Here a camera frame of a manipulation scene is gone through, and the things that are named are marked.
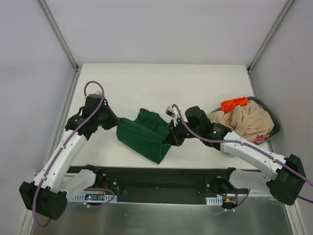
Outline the green t shirt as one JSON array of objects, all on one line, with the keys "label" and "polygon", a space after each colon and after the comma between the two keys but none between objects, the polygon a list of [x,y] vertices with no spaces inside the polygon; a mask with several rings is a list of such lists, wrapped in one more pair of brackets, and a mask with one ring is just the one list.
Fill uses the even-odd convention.
[{"label": "green t shirt", "polygon": [[168,124],[158,113],[141,108],[135,120],[120,118],[116,136],[120,142],[146,159],[160,164],[171,145],[164,144]]}]

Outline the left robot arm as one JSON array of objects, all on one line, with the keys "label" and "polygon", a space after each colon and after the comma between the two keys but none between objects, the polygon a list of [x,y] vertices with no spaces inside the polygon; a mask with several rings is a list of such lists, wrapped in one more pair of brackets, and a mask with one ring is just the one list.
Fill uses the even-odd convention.
[{"label": "left robot arm", "polygon": [[25,207],[49,219],[57,220],[70,199],[81,191],[99,190],[105,185],[104,171],[84,166],[70,180],[64,181],[74,158],[99,127],[110,130],[119,118],[100,94],[89,94],[84,106],[67,120],[62,138],[43,169],[32,182],[22,182],[19,192]]}]

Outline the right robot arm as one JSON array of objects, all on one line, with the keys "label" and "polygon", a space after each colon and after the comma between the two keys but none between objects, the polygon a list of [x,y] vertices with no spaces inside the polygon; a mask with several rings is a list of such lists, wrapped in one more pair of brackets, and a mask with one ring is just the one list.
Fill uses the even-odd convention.
[{"label": "right robot arm", "polygon": [[163,143],[181,146],[186,139],[199,139],[205,146],[233,155],[257,168],[257,171],[232,169],[229,176],[220,180],[221,190],[231,193],[235,189],[252,189],[270,193],[276,200],[293,205],[307,179],[300,158],[291,154],[279,155],[245,140],[228,127],[212,123],[198,106],[181,114],[176,104],[166,109],[172,119]]}]

